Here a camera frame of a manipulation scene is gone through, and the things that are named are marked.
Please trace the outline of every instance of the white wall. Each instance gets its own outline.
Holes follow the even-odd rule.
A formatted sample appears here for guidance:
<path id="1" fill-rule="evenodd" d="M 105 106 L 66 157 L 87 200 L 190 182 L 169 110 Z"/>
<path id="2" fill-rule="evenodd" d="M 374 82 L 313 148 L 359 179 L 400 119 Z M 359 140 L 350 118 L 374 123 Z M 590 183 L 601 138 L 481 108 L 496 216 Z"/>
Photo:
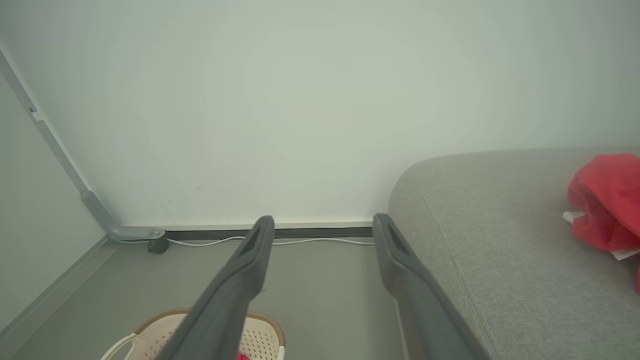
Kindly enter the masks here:
<path id="1" fill-rule="evenodd" d="M 0 74 L 0 331 L 104 232 Z"/>
<path id="2" fill-rule="evenodd" d="M 366 218 L 443 154 L 637 143 L 640 1 L 4 0 L 127 225 Z"/>

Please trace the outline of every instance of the power cord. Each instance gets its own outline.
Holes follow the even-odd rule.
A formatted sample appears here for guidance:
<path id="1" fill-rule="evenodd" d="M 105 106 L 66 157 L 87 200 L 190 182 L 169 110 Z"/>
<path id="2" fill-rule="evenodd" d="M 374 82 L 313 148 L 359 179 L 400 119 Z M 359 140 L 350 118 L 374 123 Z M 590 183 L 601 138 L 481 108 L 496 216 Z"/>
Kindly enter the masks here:
<path id="1" fill-rule="evenodd" d="M 209 246 L 209 245 L 215 245 L 215 244 L 223 243 L 223 242 L 229 241 L 229 240 L 243 240 L 244 236 L 231 236 L 230 238 L 225 238 L 225 239 L 222 239 L 222 240 L 216 240 L 216 241 L 212 241 L 210 243 L 205 243 L 205 244 L 192 244 L 192 243 L 186 243 L 184 241 L 178 241 L 178 240 L 169 239 L 169 238 L 164 238 L 164 239 L 166 239 L 169 242 L 176 243 L 176 244 L 179 244 L 179 245 L 192 246 L 192 247 L 202 247 L 202 246 Z M 304 240 L 287 241 L 287 242 L 283 242 L 283 243 L 274 242 L 273 245 L 302 244 L 302 243 L 309 243 L 309 242 L 312 242 L 312 241 L 319 241 L 319 240 L 340 241 L 340 242 L 343 242 L 343 243 L 352 243 L 352 244 L 357 244 L 357 245 L 375 245 L 374 243 L 369 243 L 369 242 L 360 242 L 360 241 L 347 240 L 347 239 L 337 239 L 337 238 L 304 239 Z M 116 240 L 116 241 L 119 242 L 119 243 L 123 243 L 123 244 L 141 244 L 141 243 L 148 242 L 148 240 L 141 240 L 141 241 Z"/>

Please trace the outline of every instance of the gray fabric upholstery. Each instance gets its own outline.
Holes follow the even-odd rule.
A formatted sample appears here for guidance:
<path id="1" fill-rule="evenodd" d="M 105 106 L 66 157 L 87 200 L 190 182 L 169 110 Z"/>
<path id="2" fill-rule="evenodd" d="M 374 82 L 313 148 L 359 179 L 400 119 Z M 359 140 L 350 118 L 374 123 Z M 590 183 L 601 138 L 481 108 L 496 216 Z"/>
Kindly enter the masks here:
<path id="1" fill-rule="evenodd" d="M 493 359 L 640 359 L 637 260 L 572 234 L 574 173 L 640 147 L 493 151 L 418 163 L 388 213 Z"/>

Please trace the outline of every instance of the red garment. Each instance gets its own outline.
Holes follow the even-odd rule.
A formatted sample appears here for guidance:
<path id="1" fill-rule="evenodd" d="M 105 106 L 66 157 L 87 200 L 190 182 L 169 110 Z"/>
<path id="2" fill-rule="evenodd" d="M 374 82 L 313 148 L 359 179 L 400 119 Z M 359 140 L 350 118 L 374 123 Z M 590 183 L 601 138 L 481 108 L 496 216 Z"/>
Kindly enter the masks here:
<path id="1" fill-rule="evenodd" d="M 596 155 L 575 173 L 568 198 L 586 212 L 573 221 L 576 236 L 602 250 L 640 248 L 640 158 Z"/>

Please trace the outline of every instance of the gray floor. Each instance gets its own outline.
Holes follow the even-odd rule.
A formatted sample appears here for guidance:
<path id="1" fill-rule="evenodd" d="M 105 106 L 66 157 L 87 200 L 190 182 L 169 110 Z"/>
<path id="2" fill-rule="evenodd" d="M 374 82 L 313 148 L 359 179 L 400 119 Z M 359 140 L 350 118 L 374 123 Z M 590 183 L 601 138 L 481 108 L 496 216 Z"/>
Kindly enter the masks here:
<path id="1" fill-rule="evenodd" d="M 192 305 L 238 244 L 173 245 L 160 256 L 144 244 L 121 245 L 12 359 L 100 359 L 155 314 Z M 250 309 L 280 322 L 289 360 L 403 358 L 396 309 L 371 246 L 274 247 Z"/>

